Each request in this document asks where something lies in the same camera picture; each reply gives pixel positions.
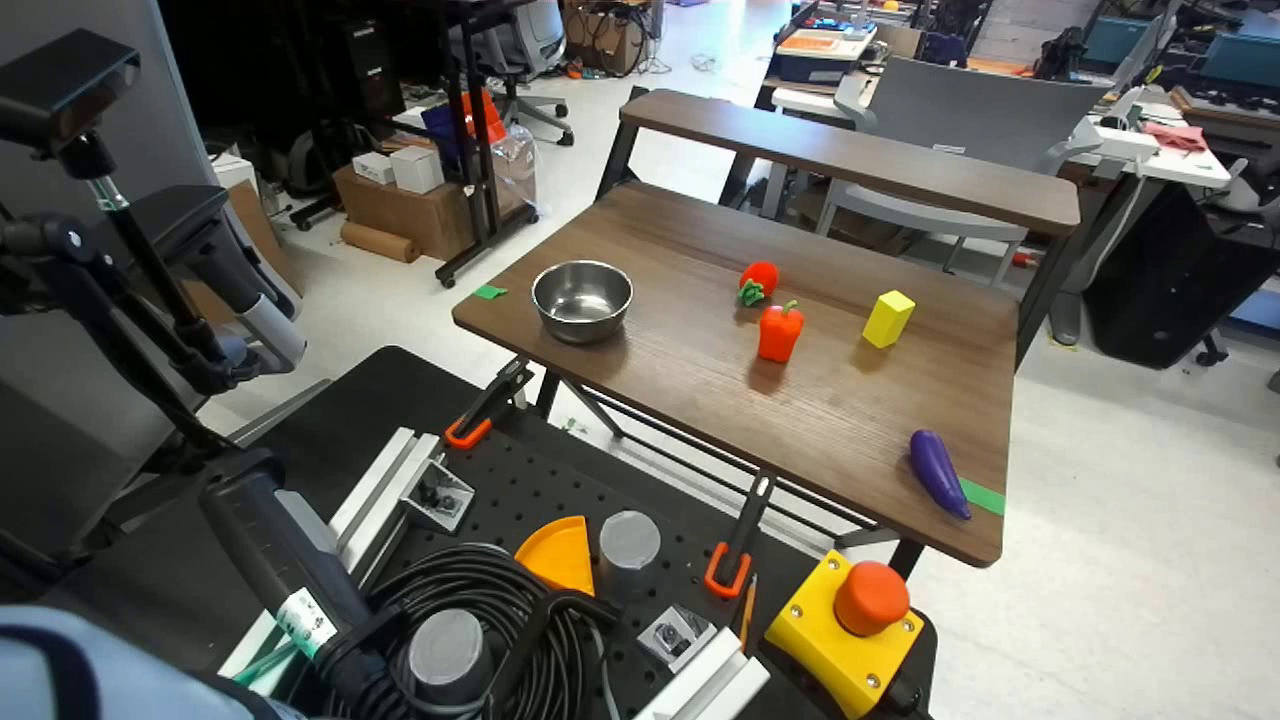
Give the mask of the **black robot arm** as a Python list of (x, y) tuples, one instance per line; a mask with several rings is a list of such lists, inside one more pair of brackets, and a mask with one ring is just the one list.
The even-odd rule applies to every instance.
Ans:
[(366, 604), (337, 552), (315, 546), (315, 514), (282, 506), (271, 454), (221, 455), (198, 514), (229, 561), (304, 655), (320, 655), (366, 620)]

